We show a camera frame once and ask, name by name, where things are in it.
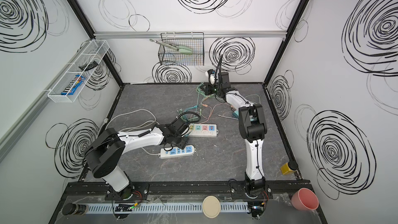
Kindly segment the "long colourful power strip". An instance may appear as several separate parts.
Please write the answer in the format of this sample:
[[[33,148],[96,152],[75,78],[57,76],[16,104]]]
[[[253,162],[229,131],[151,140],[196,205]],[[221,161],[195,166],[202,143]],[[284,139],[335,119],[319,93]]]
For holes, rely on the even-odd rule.
[[[190,124],[188,137],[195,138],[215,138],[218,129],[215,124]]]

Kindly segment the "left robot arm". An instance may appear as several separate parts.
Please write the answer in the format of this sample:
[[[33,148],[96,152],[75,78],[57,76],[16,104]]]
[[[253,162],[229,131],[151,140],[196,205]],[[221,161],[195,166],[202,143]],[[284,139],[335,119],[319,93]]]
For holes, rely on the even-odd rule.
[[[84,151],[84,161],[94,178],[107,182],[114,192],[132,191],[132,183],[118,166],[121,156],[129,151],[147,146],[171,145],[184,148],[190,123],[177,118],[171,123],[155,124],[153,127],[132,132],[117,132],[106,129]]]

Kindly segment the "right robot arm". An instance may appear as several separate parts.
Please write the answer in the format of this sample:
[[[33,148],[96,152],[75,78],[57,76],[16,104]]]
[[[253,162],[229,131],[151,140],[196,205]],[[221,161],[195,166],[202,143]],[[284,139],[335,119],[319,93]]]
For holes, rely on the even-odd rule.
[[[250,198],[258,196],[267,188],[262,165],[262,146],[267,126],[262,105],[249,101],[229,84],[222,88],[218,84],[204,83],[200,89],[205,95],[223,99],[238,111],[238,129],[246,145],[246,195]]]

